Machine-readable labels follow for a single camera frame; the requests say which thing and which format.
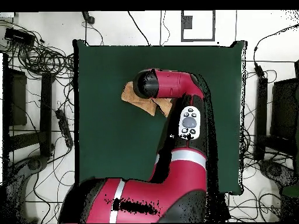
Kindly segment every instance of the red robot arm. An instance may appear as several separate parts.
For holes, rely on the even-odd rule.
[[[148,69],[133,80],[142,98],[174,102],[149,181],[93,178],[73,186],[60,223],[203,222],[206,211],[204,94],[189,73]]]

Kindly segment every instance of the tan towel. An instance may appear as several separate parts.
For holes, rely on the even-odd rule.
[[[123,93],[121,94],[121,99],[125,102],[129,102],[144,111],[147,111],[150,115],[154,116],[156,112],[156,107],[164,114],[165,117],[168,116],[171,109],[172,103],[171,99],[142,99],[139,98],[133,91],[133,83],[128,82],[124,87]]]

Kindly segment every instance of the button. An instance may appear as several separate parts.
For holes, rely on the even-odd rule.
[[[195,128],[196,127],[196,120],[191,117],[186,117],[183,119],[182,122],[183,126],[186,128]]]

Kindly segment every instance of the white control panel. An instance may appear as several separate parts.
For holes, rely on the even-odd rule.
[[[180,114],[179,136],[185,140],[197,139],[200,132],[200,112],[196,107],[185,107]]]

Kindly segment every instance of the green mat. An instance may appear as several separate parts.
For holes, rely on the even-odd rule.
[[[85,46],[79,50],[79,179],[148,180],[166,118],[121,100],[124,85],[147,68],[200,73],[212,97],[220,192],[241,193],[239,180],[242,55],[232,47]]]

